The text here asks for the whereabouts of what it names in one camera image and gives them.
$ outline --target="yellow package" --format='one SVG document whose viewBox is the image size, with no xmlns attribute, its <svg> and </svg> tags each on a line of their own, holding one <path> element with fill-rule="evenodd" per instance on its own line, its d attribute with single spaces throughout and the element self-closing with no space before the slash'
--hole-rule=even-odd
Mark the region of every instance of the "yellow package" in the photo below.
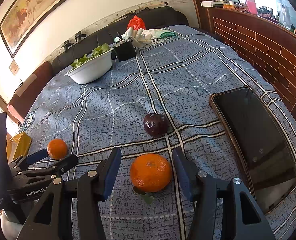
<svg viewBox="0 0 296 240">
<path fill-rule="evenodd" d="M 8 163 L 16 158 L 26 156 L 30 148 L 32 139 L 25 133 L 21 132 L 13 136 L 7 143 Z"/>
</svg>

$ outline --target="orange fruit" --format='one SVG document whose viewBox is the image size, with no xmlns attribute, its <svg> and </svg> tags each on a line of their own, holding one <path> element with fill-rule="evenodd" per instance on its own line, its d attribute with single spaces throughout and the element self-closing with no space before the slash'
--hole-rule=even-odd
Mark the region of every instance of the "orange fruit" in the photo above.
<svg viewBox="0 0 296 240">
<path fill-rule="evenodd" d="M 148 153 L 137 157 L 130 167 L 130 179 L 144 192 L 162 190 L 171 180 L 170 163 L 158 154 Z"/>
<path fill-rule="evenodd" d="M 64 140 L 53 139 L 48 143 L 47 151 L 51 158 L 60 160 L 67 155 L 68 147 Z"/>
</svg>

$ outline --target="smartphone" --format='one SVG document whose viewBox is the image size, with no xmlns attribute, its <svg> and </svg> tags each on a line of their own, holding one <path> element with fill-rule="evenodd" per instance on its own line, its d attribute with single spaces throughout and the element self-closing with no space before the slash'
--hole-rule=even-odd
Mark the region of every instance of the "smartphone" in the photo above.
<svg viewBox="0 0 296 240">
<path fill-rule="evenodd" d="M 250 87 L 212 94 L 209 104 L 236 150 L 241 179 L 263 213 L 296 188 L 290 145 L 265 103 Z"/>
</svg>

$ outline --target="bowl of lettuce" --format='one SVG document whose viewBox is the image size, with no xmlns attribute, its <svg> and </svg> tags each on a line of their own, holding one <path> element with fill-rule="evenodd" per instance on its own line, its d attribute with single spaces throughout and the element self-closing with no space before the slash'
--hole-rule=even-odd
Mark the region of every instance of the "bowl of lettuce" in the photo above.
<svg viewBox="0 0 296 240">
<path fill-rule="evenodd" d="M 112 66 L 111 51 L 107 43 L 93 49 L 92 54 L 86 54 L 75 59 L 65 76 L 71 77 L 76 83 L 83 85 L 103 76 Z"/>
</svg>

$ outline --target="tablecloth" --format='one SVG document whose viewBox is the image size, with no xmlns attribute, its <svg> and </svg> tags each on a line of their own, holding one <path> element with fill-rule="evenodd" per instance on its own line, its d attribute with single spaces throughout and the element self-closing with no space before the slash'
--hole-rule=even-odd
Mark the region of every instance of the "tablecloth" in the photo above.
<svg viewBox="0 0 296 240">
<path fill-rule="evenodd" d="M 78 165 L 64 179 L 79 178 L 107 159 L 114 146 L 121 148 L 113 192 L 99 203 L 107 239 L 175 240 L 188 235 L 194 209 L 177 179 L 154 194 L 152 205 L 133 192 L 129 169 L 139 155 L 157 153 L 170 160 L 171 149 L 183 145 L 187 158 L 213 177 L 239 176 L 235 151 L 208 103 L 212 93 L 252 87 L 279 120 L 296 161 L 296 122 L 272 85 L 229 46 L 184 25 L 168 29 L 177 36 L 137 49 L 135 58 L 114 62 L 89 84 L 64 76 L 70 67 L 62 70 L 38 96 L 22 127 L 32 138 L 29 153 L 61 138 L 69 153 L 78 156 Z M 143 128 L 144 116 L 152 112 L 164 113 L 170 121 L 161 138 L 152 138 Z M 46 159 L 30 169 L 52 163 Z M 276 239 L 287 239 L 296 227 L 296 189 L 266 217 Z M 214 239 L 219 239 L 220 219 L 216 221 Z M 74 239 L 79 239 L 75 199 L 72 223 Z"/>
</svg>

